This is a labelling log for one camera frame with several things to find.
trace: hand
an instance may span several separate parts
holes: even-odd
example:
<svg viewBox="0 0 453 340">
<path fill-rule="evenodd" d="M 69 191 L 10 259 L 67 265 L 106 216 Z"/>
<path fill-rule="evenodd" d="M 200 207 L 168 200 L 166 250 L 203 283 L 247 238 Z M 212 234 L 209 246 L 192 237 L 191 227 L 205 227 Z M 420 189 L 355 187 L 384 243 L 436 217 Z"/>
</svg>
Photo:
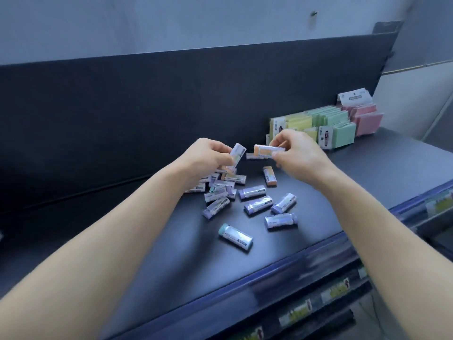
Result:
<svg viewBox="0 0 453 340">
<path fill-rule="evenodd" d="M 208 138 L 199 138 L 173 163 L 183 167 L 188 177 L 188 188 L 196 186 L 198 181 L 215 172 L 220 166 L 234 164 L 228 145 Z"/>
<path fill-rule="evenodd" d="M 292 177 L 316 189 L 320 189 L 324 178 L 338 171 L 322 149 L 305 132 L 283 130 L 269 145 L 286 148 L 286 151 L 272 153 L 277 165 Z"/>
</svg>

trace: forearm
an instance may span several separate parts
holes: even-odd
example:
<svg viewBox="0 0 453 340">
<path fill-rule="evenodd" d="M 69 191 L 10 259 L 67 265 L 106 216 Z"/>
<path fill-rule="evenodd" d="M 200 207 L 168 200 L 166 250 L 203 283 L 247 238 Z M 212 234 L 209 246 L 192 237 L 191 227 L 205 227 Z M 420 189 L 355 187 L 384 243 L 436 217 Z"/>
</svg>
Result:
<svg viewBox="0 0 453 340">
<path fill-rule="evenodd" d="M 412 339 L 450 339 L 453 264 L 342 172 L 320 191 L 388 307 Z"/>
<path fill-rule="evenodd" d="M 182 169 L 157 172 L 15 286 L 0 338 L 95 338 L 187 188 Z"/>
</svg>

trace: person's left hand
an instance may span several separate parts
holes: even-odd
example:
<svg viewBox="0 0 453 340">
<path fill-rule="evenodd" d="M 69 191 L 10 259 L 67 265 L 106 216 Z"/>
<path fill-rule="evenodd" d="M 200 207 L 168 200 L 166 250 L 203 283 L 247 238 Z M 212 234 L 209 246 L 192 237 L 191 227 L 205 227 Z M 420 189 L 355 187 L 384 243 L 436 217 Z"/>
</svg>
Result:
<svg viewBox="0 0 453 340">
<path fill-rule="evenodd" d="M 230 153 L 231 148 L 222 142 L 199 138 L 174 164 L 184 168 L 189 178 L 188 186 L 192 188 L 202 177 L 215 172 L 217 168 L 233 165 L 234 160 Z"/>
</svg>

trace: pink package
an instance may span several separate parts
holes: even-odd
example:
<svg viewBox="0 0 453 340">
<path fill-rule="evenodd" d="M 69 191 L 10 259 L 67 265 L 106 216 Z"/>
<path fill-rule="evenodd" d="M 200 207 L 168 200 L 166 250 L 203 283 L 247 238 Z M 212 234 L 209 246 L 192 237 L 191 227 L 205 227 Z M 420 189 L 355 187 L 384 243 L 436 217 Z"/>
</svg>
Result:
<svg viewBox="0 0 453 340">
<path fill-rule="evenodd" d="M 383 116 L 383 113 L 376 111 L 372 113 L 355 115 L 354 117 L 352 117 L 351 121 L 357 124 L 356 137 L 374 134 L 379 128 L 379 125 L 381 125 Z"/>
<path fill-rule="evenodd" d="M 349 111 L 349 116 L 354 117 L 355 115 L 364 115 L 366 113 L 375 112 L 376 110 L 376 104 L 357 106 Z"/>
</svg>

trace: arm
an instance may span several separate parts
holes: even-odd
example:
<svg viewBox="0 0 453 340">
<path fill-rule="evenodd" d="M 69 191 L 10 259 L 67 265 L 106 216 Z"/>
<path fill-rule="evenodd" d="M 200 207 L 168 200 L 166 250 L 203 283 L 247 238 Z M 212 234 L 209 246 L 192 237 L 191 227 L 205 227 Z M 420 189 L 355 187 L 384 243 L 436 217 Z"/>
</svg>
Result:
<svg viewBox="0 0 453 340">
<path fill-rule="evenodd" d="M 199 139 L 0 301 L 0 339 L 94 339 L 186 189 L 231 148 Z"/>
<path fill-rule="evenodd" d="M 305 133 L 284 130 L 274 159 L 331 203 L 384 301 L 411 339 L 451 339 L 453 263 L 341 172 Z"/>
</svg>

